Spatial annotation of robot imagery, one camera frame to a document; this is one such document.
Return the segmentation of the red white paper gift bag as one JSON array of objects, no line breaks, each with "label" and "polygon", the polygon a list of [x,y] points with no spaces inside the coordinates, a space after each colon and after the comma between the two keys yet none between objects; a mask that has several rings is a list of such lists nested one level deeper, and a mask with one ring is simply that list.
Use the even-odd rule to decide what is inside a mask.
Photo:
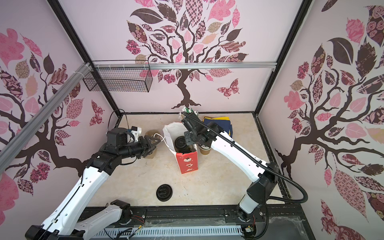
[{"label": "red white paper gift bag", "polygon": [[163,128],[165,143],[174,155],[181,174],[197,171],[199,168],[197,145],[187,145],[186,131],[181,122],[173,122]]}]

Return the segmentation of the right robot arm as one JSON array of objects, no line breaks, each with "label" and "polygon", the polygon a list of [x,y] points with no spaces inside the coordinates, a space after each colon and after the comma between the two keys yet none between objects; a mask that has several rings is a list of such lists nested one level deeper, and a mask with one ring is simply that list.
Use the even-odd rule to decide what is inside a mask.
[{"label": "right robot arm", "polygon": [[238,145],[216,123],[206,125],[194,111],[184,110],[182,114],[182,123],[187,129],[184,132],[187,145],[198,145],[202,150],[214,150],[222,154],[252,181],[237,206],[238,218],[243,222],[249,221],[254,210],[266,204],[277,185],[278,177],[274,172],[278,171],[278,166],[259,159]]}]

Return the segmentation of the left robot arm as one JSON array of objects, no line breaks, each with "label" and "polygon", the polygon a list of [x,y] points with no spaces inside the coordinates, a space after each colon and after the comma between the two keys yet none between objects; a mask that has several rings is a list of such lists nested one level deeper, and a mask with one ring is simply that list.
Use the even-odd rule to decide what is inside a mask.
[{"label": "left robot arm", "polygon": [[79,181],[70,193],[39,226],[32,225],[26,232],[27,240],[89,240],[113,223],[132,219],[130,204],[115,200],[92,217],[79,218],[98,189],[123,166],[123,159],[138,160],[151,155],[161,139],[141,136],[141,128],[114,128],[107,132],[107,142],[86,163]]}]

